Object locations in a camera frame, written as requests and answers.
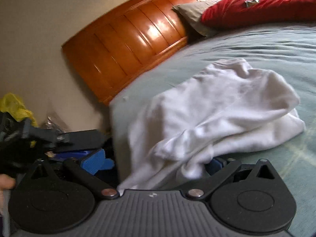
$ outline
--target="red blanket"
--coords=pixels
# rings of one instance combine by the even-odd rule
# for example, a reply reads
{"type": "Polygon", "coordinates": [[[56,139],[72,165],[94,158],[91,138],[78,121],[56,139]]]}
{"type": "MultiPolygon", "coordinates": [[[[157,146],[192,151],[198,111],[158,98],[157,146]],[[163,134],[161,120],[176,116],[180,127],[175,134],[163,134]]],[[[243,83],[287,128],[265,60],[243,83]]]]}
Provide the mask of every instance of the red blanket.
{"type": "Polygon", "coordinates": [[[262,23],[316,20],[316,0],[260,0],[247,8],[246,0],[222,0],[209,7],[201,22],[211,28],[232,29],[262,23]]]}

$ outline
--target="headboard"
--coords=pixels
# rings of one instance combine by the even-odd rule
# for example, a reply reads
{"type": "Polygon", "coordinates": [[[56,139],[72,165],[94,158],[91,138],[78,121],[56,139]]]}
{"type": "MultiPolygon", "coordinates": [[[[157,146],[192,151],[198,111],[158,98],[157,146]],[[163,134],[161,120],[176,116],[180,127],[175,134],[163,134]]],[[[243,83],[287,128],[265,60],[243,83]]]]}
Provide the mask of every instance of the headboard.
{"type": "Polygon", "coordinates": [[[100,102],[187,44],[173,5],[202,0],[129,0],[82,29],[63,51],[100,102]]]}

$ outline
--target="mattress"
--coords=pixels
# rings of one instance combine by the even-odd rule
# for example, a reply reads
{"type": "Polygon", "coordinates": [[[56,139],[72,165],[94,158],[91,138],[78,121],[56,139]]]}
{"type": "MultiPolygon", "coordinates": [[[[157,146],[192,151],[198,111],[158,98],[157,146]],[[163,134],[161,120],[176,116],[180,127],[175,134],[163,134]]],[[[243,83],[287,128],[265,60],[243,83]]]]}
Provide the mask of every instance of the mattress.
{"type": "Polygon", "coordinates": [[[187,80],[218,59],[244,58],[254,68],[281,74],[301,97],[298,113],[306,131],[271,150],[231,154],[244,163],[267,158],[292,192],[297,213],[290,227],[296,236],[316,232],[316,23],[266,24],[225,32],[188,46],[144,73],[110,104],[121,180],[130,173],[128,126],[150,99],[187,80]]]}

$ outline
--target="crumpled white fabric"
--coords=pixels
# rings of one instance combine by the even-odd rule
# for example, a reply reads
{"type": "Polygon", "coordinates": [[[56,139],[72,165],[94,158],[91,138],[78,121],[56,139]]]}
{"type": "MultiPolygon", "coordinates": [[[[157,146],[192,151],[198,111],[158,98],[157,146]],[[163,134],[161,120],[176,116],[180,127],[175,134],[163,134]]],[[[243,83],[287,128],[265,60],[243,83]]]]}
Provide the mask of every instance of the crumpled white fabric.
{"type": "Polygon", "coordinates": [[[304,131],[299,102],[276,72],[219,60],[139,112],[129,128],[132,173],[118,189],[177,186],[215,156],[276,147],[304,131]]]}

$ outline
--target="human hand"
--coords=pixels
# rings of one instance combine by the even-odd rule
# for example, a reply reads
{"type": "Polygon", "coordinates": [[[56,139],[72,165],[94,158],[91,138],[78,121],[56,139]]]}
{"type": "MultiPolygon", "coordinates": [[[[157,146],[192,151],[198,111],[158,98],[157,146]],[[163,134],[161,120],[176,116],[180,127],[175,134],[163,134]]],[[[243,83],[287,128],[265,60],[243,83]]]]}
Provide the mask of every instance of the human hand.
{"type": "Polygon", "coordinates": [[[7,175],[0,175],[0,211],[2,211],[3,208],[3,190],[9,190],[12,189],[15,185],[15,180],[7,175]]]}

